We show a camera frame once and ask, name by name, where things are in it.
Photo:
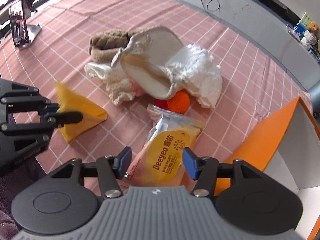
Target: yellow towel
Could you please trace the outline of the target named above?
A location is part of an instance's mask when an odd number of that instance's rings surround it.
[[[83,115],[81,122],[65,124],[59,128],[63,137],[70,142],[84,131],[96,126],[107,119],[108,113],[102,107],[87,98],[71,91],[62,83],[56,83],[56,93],[60,104],[58,113],[78,111]]]

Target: orange cardboard box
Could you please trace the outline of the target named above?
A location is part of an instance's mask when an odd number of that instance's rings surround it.
[[[296,232],[312,240],[320,228],[320,130],[300,97],[262,120],[226,161],[241,158],[300,198],[303,214]],[[230,187],[218,179],[216,192]]]

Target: orange knitted fabric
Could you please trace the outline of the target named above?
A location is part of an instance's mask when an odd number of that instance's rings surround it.
[[[178,91],[173,98],[167,100],[168,110],[184,114],[190,107],[189,95],[185,91]]]

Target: pink fabric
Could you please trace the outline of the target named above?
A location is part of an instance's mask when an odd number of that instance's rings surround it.
[[[172,0],[62,0],[37,13],[30,22],[39,22],[43,29],[29,49],[16,50],[12,38],[0,46],[1,76],[36,86],[53,102],[54,82],[63,81],[109,114],[105,122],[71,144],[55,132],[49,150],[37,157],[46,172],[73,157],[93,162],[116,155],[125,146],[131,146],[134,156],[142,149],[152,126],[146,108],[154,99],[144,95],[113,106],[105,84],[89,80],[84,73],[84,65],[90,61],[90,36],[114,28],[167,26],[184,44],[206,48],[221,66],[223,90],[216,109],[203,109],[192,98],[186,113],[206,121],[194,149],[199,156],[225,160],[262,118],[298,95],[312,111],[310,96],[261,50],[216,20]],[[36,113],[15,115],[17,122],[36,117]],[[86,180],[86,186],[98,191],[95,179]]]

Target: phone screen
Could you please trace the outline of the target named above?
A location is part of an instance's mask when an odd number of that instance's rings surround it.
[[[16,47],[29,43],[24,0],[17,0],[9,7],[9,18],[13,43]]]

